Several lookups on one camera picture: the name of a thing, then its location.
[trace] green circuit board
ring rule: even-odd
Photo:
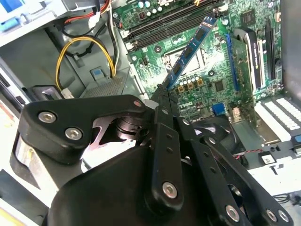
[[[149,2],[150,8],[158,7],[157,0],[150,0]],[[163,11],[160,13],[166,13],[166,10],[175,9],[188,3],[191,1],[170,2],[168,6],[162,7]],[[264,55],[266,86],[253,92],[249,79],[247,46],[232,37],[231,39],[234,39],[232,42],[232,61],[239,82],[239,91],[237,91],[233,82],[225,34],[232,35],[235,28],[247,26],[256,32],[257,39],[264,40],[265,22],[269,18],[274,30],[274,56],[275,59],[281,61],[280,0],[272,3],[269,0],[225,0],[221,3],[227,3],[228,10],[219,19],[218,25],[207,37],[199,53],[187,66],[187,70],[174,87],[179,98],[180,114],[191,121],[198,120],[213,115],[212,105],[224,103],[226,113],[229,111],[231,114],[231,109],[237,106],[241,109],[245,119],[256,121],[252,110],[254,103],[268,96],[276,95],[283,89],[281,65],[276,67],[276,79],[270,80],[267,76],[267,57]],[[135,2],[116,9],[115,12],[118,13],[119,20],[123,23],[122,31],[128,31],[134,26],[143,24],[144,22],[139,20],[137,15],[139,12],[149,11],[150,8],[139,8]],[[153,28],[153,30],[156,29],[160,31],[162,26]],[[153,30],[140,34],[139,37],[151,35]],[[131,63],[134,65],[149,97],[156,90],[157,84],[161,83],[167,76],[171,66],[195,30],[196,28],[191,28],[146,47],[129,51]]]

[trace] bolt head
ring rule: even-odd
[[[239,213],[233,206],[226,206],[226,212],[233,221],[239,222]]]
[[[38,118],[44,123],[53,123],[56,121],[56,116],[51,112],[41,112]]]
[[[168,198],[175,199],[178,195],[178,191],[172,183],[165,182],[162,186],[162,189]]]
[[[68,128],[65,131],[66,137],[68,137],[70,140],[79,140],[82,138],[82,133],[77,128]]]

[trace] motherboard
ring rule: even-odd
[[[280,0],[129,0],[114,10],[149,97],[205,16],[219,21],[173,88],[180,114],[256,125],[255,103],[283,90]]]

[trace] red wire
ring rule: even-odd
[[[263,152],[262,149],[247,150],[247,151],[243,152],[241,155],[234,155],[233,157],[235,159],[239,159],[241,156],[245,155],[246,153],[258,152],[258,151],[259,151],[259,153]]]
[[[103,5],[103,6],[100,8],[100,11],[101,11],[101,12],[104,11],[104,10],[108,7],[109,2],[110,2],[110,0],[107,0],[106,3],[105,3],[105,5]],[[71,22],[71,21],[73,21],[73,20],[83,19],[83,18],[92,17],[92,16],[94,16],[94,13],[93,13],[93,12],[92,12],[92,13],[88,13],[88,14],[86,14],[86,15],[82,15],[82,16],[70,17],[69,19],[65,20],[64,23],[66,24],[66,23]]]

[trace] white connector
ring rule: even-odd
[[[61,92],[61,94],[63,95],[64,98],[66,99],[72,99],[74,98],[74,96],[72,95],[72,93],[70,92],[70,90],[68,88],[64,88]]]

